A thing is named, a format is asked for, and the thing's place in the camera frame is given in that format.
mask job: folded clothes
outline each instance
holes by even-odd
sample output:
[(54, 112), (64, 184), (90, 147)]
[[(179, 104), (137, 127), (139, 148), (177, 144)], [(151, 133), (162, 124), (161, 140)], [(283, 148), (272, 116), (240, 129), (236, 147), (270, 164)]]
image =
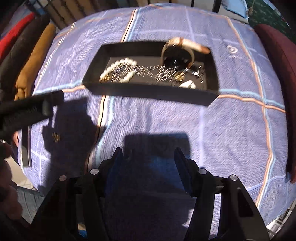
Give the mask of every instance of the folded clothes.
[(35, 13), (31, 13), (19, 21), (1, 40), (0, 40), (0, 64), (8, 55), (12, 46), (16, 42), (19, 35), (22, 33), (24, 28), (32, 22), (35, 18)]
[(0, 65), (1, 103), (14, 100), (15, 81), (48, 24), (49, 17), (47, 15), (36, 18), (28, 24)]
[(56, 27), (52, 23), (47, 25), (43, 31), (27, 63), (21, 70), (16, 80), (15, 88), (17, 89), (17, 93), (15, 95), (15, 100), (23, 99), (31, 95), (32, 84), (38, 75), (48, 49), (56, 35), (55, 31)]

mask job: pillow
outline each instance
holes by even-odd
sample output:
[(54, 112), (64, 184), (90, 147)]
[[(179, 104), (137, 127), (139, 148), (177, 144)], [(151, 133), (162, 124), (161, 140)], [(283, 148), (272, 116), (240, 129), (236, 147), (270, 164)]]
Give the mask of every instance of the pillow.
[(34, 19), (35, 14), (31, 13), (19, 21), (6, 35), (0, 40), (0, 64), (7, 56), (18, 36), (24, 28)]
[(254, 30), (261, 39), (281, 83), (288, 128), (286, 171), (291, 173), (291, 183), (294, 183), (296, 182), (296, 45), (280, 31), (266, 24), (258, 24)]
[(14, 100), (17, 77), (48, 24), (49, 17), (47, 15), (42, 15), (29, 23), (0, 65), (1, 103)]
[(48, 49), (56, 35), (55, 31), (56, 27), (52, 23), (47, 25), (47, 27), (44, 29), (40, 39), (33, 49), (33, 52), (30, 55), (30, 58), (17, 78), (15, 83), (15, 88), (17, 89), (15, 100), (23, 99), (31, 95), (32, 84), (38, 75)]

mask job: red cloth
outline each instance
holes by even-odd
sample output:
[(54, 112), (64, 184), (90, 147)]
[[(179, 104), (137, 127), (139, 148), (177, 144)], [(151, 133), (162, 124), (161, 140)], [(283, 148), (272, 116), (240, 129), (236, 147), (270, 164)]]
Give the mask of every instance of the red cloth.
[(266, 24), (254, 28), (280, 80), (288, 128), (288, 160), (286, 171), (296, 182), (296, 45), (280, 31)]
[(35, 18), (35, 13), (30, 13), (19, 21), (1, 40), (0, 40), (0, 64), (8, 55), (15, 41), (22, 33), (24, 28)]

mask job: floor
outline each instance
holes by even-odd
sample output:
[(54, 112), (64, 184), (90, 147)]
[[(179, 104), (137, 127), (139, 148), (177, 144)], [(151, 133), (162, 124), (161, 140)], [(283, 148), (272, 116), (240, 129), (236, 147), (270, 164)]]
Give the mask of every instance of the floor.
[(6, 161), (10, 165), (10, 168), (12, 171), (12, 181), (15, 182), (20, 187), (32, 189), (34, 187), (33, 184), (24, 175), (21, 167), (18, 164), (16, 164), (16, 162), (12, 159), (12, 157), (7, 158)]

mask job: bedspread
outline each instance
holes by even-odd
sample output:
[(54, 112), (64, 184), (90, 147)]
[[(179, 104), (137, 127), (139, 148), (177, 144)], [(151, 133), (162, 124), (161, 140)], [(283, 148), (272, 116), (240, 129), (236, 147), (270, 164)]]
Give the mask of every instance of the bedspread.
[[(81, 84), (101, 45), (171, 37), (211, 48), (220, 95), (209, 107), (94, 96)], [(194, 200), (184, 193), (173, 162), (175, 147), (213, 175), (236, 174), (266, 224), (296, 197), (285, 173), (281, 86), (248, 25), (177, 4), (96, 13), (54, 39), (33, 94), (58, 89), (63, 89), (65, 103), (54, 109), (52, 120), (31, 127), (33, 166), (23, 171), (46, 193), (60, 175), (79, 176), (121, 147), (125, 161), (108, 185), (105, 203), (114, 240), (183, 239)], [(58, 143), (53, 133), (60, 135)], [(215, 201), (211, 235), (218, 227), (219, 196)]]

